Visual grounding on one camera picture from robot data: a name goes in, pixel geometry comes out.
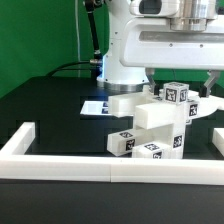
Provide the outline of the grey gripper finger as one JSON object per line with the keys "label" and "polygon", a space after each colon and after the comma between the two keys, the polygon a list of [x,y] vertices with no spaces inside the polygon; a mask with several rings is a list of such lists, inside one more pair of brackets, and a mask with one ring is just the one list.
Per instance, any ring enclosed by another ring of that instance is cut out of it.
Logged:
{"label": "grey gripper finger", "polygon": [[208,79],[205,81],[205,83],[200,89],[200,93],[199,93],[200,97],[208,97],[210,95],[211,88],[216,83],[216,81],[220,78],[221,72],[218,70],[209,70],[207,74],[208,74]]}
{"label": "grey gripper finger", "polygon": [[152,68],[146,68],[145,69],[145,74],[146,74],[146,77],[148,79],[148,82],[149,82],[149,86],[150,86],[150,91],[153,93],[153,94],[156,94],[156,83],[154,81],[154,74],[155,74],[155,70],[152,69]]}

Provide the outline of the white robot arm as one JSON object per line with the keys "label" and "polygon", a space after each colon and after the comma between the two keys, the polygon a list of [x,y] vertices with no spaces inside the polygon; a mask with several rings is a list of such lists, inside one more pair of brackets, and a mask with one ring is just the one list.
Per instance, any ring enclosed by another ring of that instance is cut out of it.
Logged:
{"label": "white robot arm", "polygon": [[224,71],[224,7],[218,0],[106,0],[109,50],[101,85],[133,91],[157,69],[206,70],[199,91],[207,97]]}

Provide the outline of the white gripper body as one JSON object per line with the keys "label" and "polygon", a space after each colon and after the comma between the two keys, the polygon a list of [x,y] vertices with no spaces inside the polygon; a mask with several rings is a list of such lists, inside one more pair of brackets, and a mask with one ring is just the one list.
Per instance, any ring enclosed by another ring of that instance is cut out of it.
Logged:
{"label": "white gripper body", "polygon": [[125,66],[224,70],[218,0],[132,0],[120,61]]}

